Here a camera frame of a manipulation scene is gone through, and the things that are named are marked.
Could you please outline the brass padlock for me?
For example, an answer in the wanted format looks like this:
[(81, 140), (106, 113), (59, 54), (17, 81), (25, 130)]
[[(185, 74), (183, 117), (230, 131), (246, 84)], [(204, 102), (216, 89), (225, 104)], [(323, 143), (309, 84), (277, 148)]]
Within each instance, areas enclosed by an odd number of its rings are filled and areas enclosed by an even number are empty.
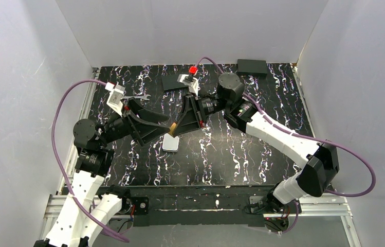
[(177, 123), (172, 123), (172, 125), (170, 126), (170, 131), (168, 132), (168, 134), (170, 134), (172, 137), (176, 137), (176, 134), (175, 134), (175, 130), (177, 128)]

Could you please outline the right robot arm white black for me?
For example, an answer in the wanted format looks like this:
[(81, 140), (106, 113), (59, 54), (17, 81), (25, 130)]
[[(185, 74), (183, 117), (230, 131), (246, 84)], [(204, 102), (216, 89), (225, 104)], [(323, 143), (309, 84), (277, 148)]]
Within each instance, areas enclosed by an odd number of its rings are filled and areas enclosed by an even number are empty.
[(221, 74), (214, 94), (201, 93), (198, 79), (193, 74), (181, 74), (177, 82), (186, 85), (189, 92), (182, 98), (179, 119), (171, 126), (173, 137), (205, 127), (209, 116), (223, 111), (223, 117), (231, 127), (263, 140), (301, 169), (277, 183), (260, 201), (251, 204), (253, 214), (278, 213), (288, 203), (306, 195), (321, 197), (338, 173), (335, 146), (301, 138), (296, 131), (269, 117), (247, 96), (245, 84), (238, 75)]

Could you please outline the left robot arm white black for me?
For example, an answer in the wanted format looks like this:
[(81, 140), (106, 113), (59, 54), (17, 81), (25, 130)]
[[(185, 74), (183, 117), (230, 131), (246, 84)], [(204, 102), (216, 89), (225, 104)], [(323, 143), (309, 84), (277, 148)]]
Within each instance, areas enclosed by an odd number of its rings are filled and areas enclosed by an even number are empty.
[(116, 213), (133, 212), (128, 188), (111, 186), (100, 203), (91, 209), (114, 156), (107, 145), (131, 136), (143, 146), (169, 132), (170, 129), (162, 125), (167, 120), (169, 116), (145, 109), (131, 98), (103, 125), (90, 119), (77, 121), (73, 134), (78, 160), (73, 178), (69, 179), (60, 166), (69, 193), (53, 227), (34, 246), (92, 246), (101, 233), (128, 243), (129, 239), (107, 226)]

